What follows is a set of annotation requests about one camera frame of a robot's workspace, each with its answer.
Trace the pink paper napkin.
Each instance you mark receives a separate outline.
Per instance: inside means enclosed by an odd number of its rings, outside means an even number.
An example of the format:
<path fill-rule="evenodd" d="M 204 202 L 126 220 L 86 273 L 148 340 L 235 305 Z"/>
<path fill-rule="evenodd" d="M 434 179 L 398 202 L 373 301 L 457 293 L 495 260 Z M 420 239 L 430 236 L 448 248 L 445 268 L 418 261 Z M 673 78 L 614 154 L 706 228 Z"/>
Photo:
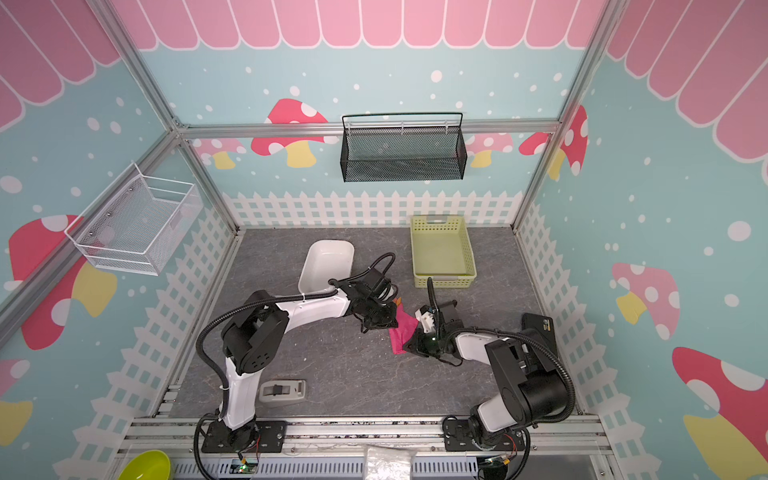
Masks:
<path fill-rule="evenodd" d="M 402 305 L 397 306 L 396 321 L 397 326 L 389 329 L 391 348 L 395 355 L 405 354 L 405 345 L 413 337 L 419 322 L 408 314 Z"/>

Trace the white plastic tub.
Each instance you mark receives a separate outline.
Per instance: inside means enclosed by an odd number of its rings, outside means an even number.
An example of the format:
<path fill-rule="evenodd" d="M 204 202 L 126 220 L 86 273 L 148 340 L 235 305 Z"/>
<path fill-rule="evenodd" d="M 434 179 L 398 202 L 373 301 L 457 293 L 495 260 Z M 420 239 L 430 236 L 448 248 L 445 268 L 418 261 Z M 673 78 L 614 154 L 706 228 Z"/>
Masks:
<path fill-rule="evenodd" d="M 351 275 L 355 249 L 344 240 L 314 242 L 305 258 L 298 282 L 301 294 L 309 295 L 330 291 L 330 279 L 342 280 Z"/>

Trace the green perforated plastic basket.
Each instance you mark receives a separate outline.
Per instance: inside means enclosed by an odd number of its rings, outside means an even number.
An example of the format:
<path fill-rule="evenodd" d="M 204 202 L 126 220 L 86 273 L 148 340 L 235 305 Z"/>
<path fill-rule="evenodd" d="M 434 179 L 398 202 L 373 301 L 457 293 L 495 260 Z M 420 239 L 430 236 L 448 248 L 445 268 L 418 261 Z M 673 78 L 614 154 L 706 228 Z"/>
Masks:
<path fill-rule="evenodd" d="M 410 219 L 414 285 L 425 289 L 466 289 L 477 276 L 473 249 L 463 216 L 425 215 Z"/>

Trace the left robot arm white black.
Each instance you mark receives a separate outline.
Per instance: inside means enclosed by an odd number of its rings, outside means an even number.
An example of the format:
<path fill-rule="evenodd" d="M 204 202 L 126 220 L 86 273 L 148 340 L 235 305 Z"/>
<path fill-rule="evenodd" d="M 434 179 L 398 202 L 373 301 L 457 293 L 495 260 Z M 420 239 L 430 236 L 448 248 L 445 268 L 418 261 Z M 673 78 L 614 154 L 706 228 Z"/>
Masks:
<path fill-rule="evenodd" d="M 352 316 L 363 334 L 398 326 L 398 287 L 387 277 L 396 255 L 387 252 L 365 270 L 313 293 L 272 296 L 255 292 L 242 306 L 205 326 L 195 341 L 197 356 L 218 376 L 222 400 L 200 422 L 209 424 L 202 451 L 243 453 L 265 439 L 256 421 L 262 371 L 275 359 L 286 332 L 309 323 Z"/>

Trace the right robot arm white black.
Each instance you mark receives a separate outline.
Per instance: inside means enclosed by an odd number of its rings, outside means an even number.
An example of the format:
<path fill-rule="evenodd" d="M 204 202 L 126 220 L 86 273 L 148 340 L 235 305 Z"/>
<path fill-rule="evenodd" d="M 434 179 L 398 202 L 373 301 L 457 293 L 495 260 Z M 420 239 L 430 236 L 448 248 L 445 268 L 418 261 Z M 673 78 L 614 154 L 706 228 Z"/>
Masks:
<path fill-rule="evenodd" d="M 553 320 L 525 313 L 522 330 L 467 327 L 455 301 L 440 304 L 434 282 L 429 303 L 404 349 L 452 367 L 475 361 L 491 368 L 498 394 L 473 407 L 465 419 L 447 417 L 443 427 L 450 451 L 494 450 L 511 436 L 515 444 L 530 427 L 566 420 L 576 406 L 573 380 L 557 353 Z"/>

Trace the black flat box yellow label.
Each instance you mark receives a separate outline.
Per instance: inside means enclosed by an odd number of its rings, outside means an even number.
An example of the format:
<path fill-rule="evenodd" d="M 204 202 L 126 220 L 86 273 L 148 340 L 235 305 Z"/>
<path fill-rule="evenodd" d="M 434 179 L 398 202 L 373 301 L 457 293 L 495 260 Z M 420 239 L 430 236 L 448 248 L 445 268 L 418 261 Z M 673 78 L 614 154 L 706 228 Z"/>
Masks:
<path fill-rule="evenodd" d="M 552 351 L 557 348 L 553 320 L 550 317 L 524 313 L 521 318 L 521 334 L 545 344 Z"/>

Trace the clear plastic bag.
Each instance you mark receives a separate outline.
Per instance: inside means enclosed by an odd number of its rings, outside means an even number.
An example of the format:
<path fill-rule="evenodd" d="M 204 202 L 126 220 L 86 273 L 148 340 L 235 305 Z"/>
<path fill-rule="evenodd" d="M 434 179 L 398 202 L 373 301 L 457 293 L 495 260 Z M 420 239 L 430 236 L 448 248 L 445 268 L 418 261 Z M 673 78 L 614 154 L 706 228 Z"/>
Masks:
<path fill-rule="evenodd" d="M 408 449 L 367 446 L 363 478 L 365 480 L 410 480 L 416 452 Z"/>

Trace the lime green bowl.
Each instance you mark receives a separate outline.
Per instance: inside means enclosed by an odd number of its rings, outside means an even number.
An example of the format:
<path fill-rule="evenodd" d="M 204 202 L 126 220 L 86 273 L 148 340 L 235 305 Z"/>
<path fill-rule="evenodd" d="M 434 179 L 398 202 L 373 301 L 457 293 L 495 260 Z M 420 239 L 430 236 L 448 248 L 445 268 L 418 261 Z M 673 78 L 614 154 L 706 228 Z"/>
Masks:
<path fill-rule="evenodd" d="M 160 450 L 146 451 L 130 460 L 120 472 L 119 480 L 171 480 L 172 463 Z"/>

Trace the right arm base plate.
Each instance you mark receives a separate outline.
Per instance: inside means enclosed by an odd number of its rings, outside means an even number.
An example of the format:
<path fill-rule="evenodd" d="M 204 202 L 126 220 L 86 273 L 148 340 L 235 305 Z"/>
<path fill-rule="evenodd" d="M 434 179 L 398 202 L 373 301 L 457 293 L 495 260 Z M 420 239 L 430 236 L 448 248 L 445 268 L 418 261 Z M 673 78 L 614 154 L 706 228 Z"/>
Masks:
<path fill-rule="evenodd" d="M 448 452 L 522 451 L 526 447 L 522 433 L 510 428 L 490 432 L 476 417 L 447 416 L 441 429 Z"/>

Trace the grey switch box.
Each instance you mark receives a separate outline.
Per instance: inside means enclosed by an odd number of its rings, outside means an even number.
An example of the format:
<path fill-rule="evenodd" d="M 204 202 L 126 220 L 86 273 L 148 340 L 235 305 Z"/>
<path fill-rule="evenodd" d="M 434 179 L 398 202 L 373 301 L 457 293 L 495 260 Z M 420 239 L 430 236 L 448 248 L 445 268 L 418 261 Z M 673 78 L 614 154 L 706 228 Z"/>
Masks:
<path fill-rule="evenodd" d="M 277 379 L 260 386 L 258 401 L 265 405 L 288 405 L 306 399 L 307 383 L 305 380 Z"/>

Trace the black mesh wall basket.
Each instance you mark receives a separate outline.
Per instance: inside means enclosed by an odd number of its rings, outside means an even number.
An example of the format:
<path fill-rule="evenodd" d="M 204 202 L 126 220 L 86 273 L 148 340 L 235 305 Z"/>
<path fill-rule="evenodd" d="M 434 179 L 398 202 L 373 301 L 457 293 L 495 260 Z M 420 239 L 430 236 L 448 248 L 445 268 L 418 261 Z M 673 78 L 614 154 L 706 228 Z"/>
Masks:
<path fill-rule="evenodd" d="M 348 114 L 341 123 L 346 182 L 464 178 L 468 153 L 461 112 Z"/>

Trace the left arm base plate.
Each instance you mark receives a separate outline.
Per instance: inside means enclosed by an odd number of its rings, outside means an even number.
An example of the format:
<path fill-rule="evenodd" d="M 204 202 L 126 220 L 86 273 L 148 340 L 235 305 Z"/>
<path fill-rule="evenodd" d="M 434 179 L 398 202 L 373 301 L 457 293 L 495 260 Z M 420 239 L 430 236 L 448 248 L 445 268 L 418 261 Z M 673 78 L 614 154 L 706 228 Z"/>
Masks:
<path fill-rule="evenodd" d="M 202 452 L 206 454 L 280 453 L 286 437 L 285 421 L 251 421 L 232 430 L 223 421 L 203 428 Z"/>

